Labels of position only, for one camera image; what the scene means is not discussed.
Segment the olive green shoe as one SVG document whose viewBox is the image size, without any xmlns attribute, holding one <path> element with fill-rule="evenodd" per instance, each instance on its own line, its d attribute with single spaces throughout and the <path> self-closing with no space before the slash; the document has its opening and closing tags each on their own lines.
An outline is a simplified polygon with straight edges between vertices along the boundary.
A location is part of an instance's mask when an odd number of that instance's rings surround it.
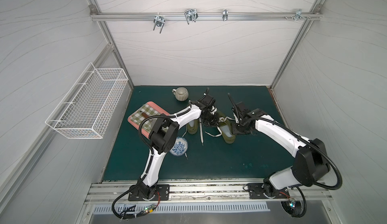
<svg viewBox="0 0 387 224">
<path fill-rule="evenodd" d="M 186 130 L 185 130 L 185 133 L 182 135 L 182 137 L 184 137 L 188 133 L 191 135 L 196 134 L 198 131 L 198 127 L 199 127 L 199 120 L 198 119 L 195 119 L 195 120 L 188 122 L 185 126 Z"/>
<path fill-rule="evenodd" d="M 222 136 L 227 144 L 233 144 L 235 142 L 236 135 L 232 133 L 231 122 L 221 111 L 217 111 L 214 114 L 203 111 L 201 113 L 201 120 L 206 127 L 216 128 L 219 131 L 217 135 L 208 133 L 212 137 Z"/>
</svg>

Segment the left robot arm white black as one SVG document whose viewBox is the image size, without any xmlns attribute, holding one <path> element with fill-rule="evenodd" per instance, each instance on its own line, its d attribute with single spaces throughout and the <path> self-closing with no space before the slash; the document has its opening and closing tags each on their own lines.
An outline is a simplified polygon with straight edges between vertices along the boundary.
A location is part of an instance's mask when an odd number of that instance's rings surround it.
<svg viewBox="0 0 387 224">
<path fill-rule="evenodd" d="M 198 119 L 201 119 L 205 125 L 216 127 L 219 117 L 215 102 L 216 100 L 212 96 L 205 93 L 202 98 L 190 102 L 188 107 L 177 113 L 150 116 L 141 122 L 138 134 L 149 148 L 149 155 L 145 169 L 131 191 L 133 194 L 137 194 L 144 200 L 153 198 L 156 193 L 162 163 L 167 153 L 175 145 L 180 128 Z M 148 139 L 145 139 L 142 134 L 142 127 L 150 120 L 155 120 L 155 123 Z"/>
</svg>

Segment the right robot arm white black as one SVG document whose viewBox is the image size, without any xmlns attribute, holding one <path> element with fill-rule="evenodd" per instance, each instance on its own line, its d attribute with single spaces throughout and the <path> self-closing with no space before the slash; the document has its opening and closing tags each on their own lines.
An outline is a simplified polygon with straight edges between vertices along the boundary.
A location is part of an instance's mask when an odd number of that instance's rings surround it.
<svg viewBox="0 0 387 224">
<path fill-rule="evenodd" d="M 264 179 L 262 189 L 268 198 L 274 198 L 284 188 L 314 185 L 330 170 L 330 164 L 318 151 L 326 153 L 325 145 L 318 139 L 311 140 L 286 128 L 261 109 L 251 111 L 243 102 L 232 103 L 236 122 L 232 124 L 235 135 L 258 131 L 282 146 L 294 158 L 292 166 L 277 171 Z"/>
</svg>

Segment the striped ceramic cup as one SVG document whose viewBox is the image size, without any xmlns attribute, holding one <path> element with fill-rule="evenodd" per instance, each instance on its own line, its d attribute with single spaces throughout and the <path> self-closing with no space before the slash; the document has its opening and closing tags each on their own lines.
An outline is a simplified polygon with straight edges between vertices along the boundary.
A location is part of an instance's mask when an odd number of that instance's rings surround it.
<svg viewBox="0 0 387 224">
<path fill-rule="evenodd" d="M 180 102 L 186 101 L 189 97 L 188 90 L 185 87 L 173 89 L 172 93 L 175 96 L 176 100 L 178 100 Z"/>
</svg>

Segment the green table mat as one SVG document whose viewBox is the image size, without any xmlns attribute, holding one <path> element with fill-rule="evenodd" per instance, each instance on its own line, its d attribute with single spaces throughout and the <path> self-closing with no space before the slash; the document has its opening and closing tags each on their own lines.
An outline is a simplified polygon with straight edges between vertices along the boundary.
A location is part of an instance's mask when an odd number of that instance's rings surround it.
<svg viewBox="0 0 387 224">
<path fill-rule="evenodd" d="M 250 109 L 262 109 L 278 122 L 282 118 L 265 86 L 189 86 L 189 99 L 200 99 L 205 91 L 216 100 L 216 107 L 232 116 L 231 101 L 243 102 Z M 227 144 L 216 128 L 204 127 L 194 135 L 187 134 L 187 154 L 167 154 L 159 172 L 161 180 L 265 178 L 290 167 L 293 157 L 267 135 L 257 132 L 239 135 Z M 144 171 L 148 147 L 137 129 L 124 119 L 112 149 L 103 180 L 137 180 Z"/>
</svg>

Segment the blue white patterned bowl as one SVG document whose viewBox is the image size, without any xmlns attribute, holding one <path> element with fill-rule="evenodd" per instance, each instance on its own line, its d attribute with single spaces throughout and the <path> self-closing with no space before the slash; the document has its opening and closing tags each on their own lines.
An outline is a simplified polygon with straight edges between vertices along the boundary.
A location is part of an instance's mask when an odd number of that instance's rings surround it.
<svg viewBox="0 0 387 224">
<path fill-rule="evenodd" d="M 183 156 L 188 150 L 188 142 L 183 137 L 177 137 L 174 146 L 169 151 L 174 156 Z"/>
</svg>

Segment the pink tray checkered cloth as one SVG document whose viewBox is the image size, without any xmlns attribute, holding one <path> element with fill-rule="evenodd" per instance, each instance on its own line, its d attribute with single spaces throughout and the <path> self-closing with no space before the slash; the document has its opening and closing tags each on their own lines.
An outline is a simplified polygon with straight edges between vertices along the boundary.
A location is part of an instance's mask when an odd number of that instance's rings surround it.
<svg viewBox="0 0 387 224">
<path fill-rule="evenodd" d="M 154 102 L 147 102 L 141 108 L 137 109 L 134 113 L 132 113 L 128 117 L 128 122 L 138 130 L 140 127 L 140 124 L 146 118 L 151 117 L 151 116 L 155 116 L 155 115 L 161 115 L 161 114 L 169 115 L 169 113 L 167 111 L 162 109 L 160 106 L 158 106 Z M 146 138 L 149 138 L 149 134 L 152 130 L 152 127 L 153 127 L 155 121 L 156 121 L 156 119 L 151 119 L 143 125 L 142 134 Z"/>
</svg>

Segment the metal clamp hook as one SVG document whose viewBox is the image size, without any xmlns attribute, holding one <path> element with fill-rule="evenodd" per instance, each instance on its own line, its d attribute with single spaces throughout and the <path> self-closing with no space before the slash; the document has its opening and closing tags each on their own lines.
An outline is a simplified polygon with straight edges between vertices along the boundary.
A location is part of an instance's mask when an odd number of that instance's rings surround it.
<svg viewBox="0 0 387 224">
<path fill-rule="evenodd" d="M 190 24 L 190 22 L 196 22 L 198 19 L 198 12 L 196 9 L 188 9 L 184 12 L 184 17 L 187 22 L 187 24 Z"/>
<path fill-rule="evenodd" d="M 298 9 L 293 16 L 291 16 L 291 17 L 285 16 L 284 18 L 286 20 L 293 20 L 293 21 L 298 21 L 298 20 L 307 21 L 307 20 L 311 20 L 310 16 L 305 16 L 305 15 L 302 14 L 302 10 L 301 9 Z"/>
<path fill-rule="evenodd" d="M 228 20 L 228 10 L 227 9 L 223 9 L 223 11 L 222 11 L 222 20 L 223 21 Z"/>
<path fill-rule="evenodd" d="M 159 33 L 162 33 L 162 30 L 165 25 L 165 18 L 163 16 L 157 15 L 154 17 L 154 25 L 153 25 L 153 30 L 155 30 L 157 27 L 160 28 Z"/>
</svg>

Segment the aluminium crossbar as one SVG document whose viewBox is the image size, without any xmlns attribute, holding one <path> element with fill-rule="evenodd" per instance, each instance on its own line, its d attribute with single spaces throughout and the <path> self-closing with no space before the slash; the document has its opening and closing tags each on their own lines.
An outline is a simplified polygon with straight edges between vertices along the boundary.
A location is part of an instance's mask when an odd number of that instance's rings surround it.
<svg viewBox="0 0 387 224">
<path fill-rule="evenodd" d="M 285 20 L 285 16 L 291 17 L 295 12 L 228 12 L 227 21 L 275 21 Z M 310 16 L 311 20 L 320 20 L 321 13 L 302 12 Z M 93 21 L 153 21 L 154 17 L 160 15 L 165 21 L 186 21 L 183 12 L 167 13 L 98 13 L 91 15 Z M 197 21 L 223 21 L 220 12 L 198 12 Z"/>
</svg>

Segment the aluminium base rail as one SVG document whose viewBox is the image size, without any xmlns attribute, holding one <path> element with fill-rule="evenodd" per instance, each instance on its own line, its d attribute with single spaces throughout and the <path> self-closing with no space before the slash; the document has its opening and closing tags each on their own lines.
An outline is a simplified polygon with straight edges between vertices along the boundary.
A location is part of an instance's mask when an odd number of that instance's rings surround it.
<svg viewBox="0 0 387 224">
<path fill-rule="evenodd" d="M 169 199 L 166 203 L 189 202 L 267 202 L 287 200 L 286 196 L 268 199 L 250 199 L 247 184 L 259 183 L 263 179 L 204 179 L 204 180 L 160 180 L 159 184 L 168 184 Z M 92 184 L 84 204 L 111 204 L 120 194 L 127 191 L 135 181 L 102 182 Z"/>
</svg>

